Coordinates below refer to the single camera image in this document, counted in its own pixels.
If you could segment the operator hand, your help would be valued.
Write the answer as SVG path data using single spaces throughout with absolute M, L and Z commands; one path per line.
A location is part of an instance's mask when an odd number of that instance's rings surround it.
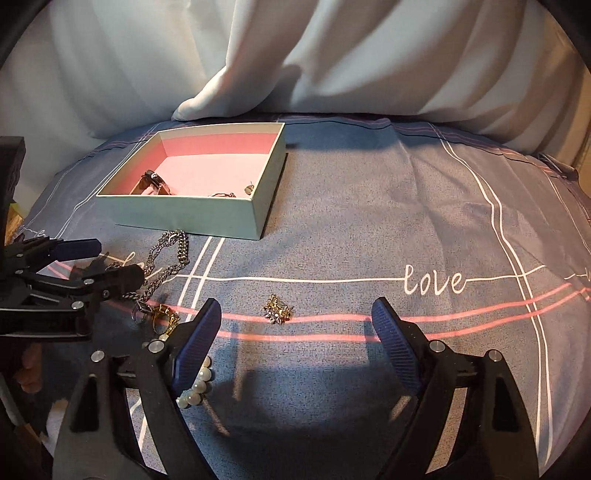
M 42 345 L 32 343 L 22 353 L 22 366 L 14 374 L 25 393 L 36 394 L 42 388 Z

